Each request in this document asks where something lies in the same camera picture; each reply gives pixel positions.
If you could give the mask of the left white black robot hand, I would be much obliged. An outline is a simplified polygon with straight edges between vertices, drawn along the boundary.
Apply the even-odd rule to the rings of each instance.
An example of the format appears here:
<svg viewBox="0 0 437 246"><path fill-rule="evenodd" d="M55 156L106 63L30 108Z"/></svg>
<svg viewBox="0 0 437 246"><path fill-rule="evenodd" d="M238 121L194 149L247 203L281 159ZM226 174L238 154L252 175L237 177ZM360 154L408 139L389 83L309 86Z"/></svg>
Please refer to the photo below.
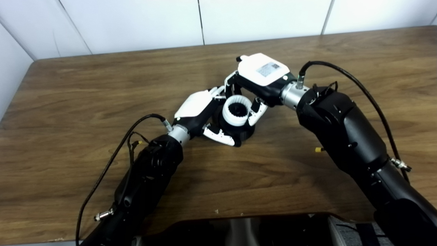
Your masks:
<svg viewBox="0 0 437 246"><path fill-rule="evenodd" d="M203 135L228 146L240 147L241 141L208 123L217 108L225 103L225 97L221 95L224 89L224 86L218 86L191 94L175 113L173 130L168 135L181 146Z"/></svg>

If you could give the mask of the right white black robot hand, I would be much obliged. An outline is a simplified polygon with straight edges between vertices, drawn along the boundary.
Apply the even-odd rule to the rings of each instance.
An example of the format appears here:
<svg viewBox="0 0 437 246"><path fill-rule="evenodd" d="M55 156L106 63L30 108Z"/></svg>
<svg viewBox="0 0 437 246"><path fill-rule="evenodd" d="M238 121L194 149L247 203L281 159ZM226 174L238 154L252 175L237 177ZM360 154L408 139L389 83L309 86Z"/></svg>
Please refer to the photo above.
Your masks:
<svg viewBox="0 0 437 246"><path fill-rule="evenodd" d="M284 105L284 90L297 82L290 69L262 53L237 57L237 70L225 78L225 96L241 95L245 89L255 95L249 107L245 125L253 126L264 115L267 107Z"/></svg>

